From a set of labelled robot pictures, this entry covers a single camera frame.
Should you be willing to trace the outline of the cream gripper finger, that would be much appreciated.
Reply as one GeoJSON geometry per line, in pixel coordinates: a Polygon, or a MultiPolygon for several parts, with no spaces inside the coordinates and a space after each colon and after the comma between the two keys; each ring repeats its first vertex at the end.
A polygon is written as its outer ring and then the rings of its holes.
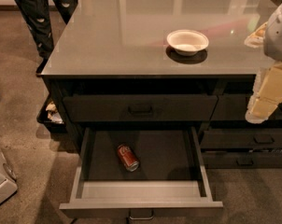
{"type": "Polygon", "coordinates": [[[282,62],[275,62],[270,68],[261,68],[253,85],[246,121],[260,124],[266,121],[282,103],[282,62]]]}
{"type": "Polygon", "coordinates": [[[267,27],[267,22],[262,24],[258,29],[256,29],[251,35],[249,35],[244,44],[250,48],[260,48],[263,46],[265,30],[267,27]]]}

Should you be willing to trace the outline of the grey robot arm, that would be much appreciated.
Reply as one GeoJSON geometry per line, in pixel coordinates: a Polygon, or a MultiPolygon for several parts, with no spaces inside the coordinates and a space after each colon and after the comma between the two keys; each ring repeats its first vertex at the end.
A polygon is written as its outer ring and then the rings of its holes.
{"type": "Polygon", "coordinates": [[[275,61],[255,76],[253,94],[247,105],[246,121],[260,124],[282,103],[282,3],[267,22],[246,38],[245,45],[263,47],[264,54],[275,61]]]}

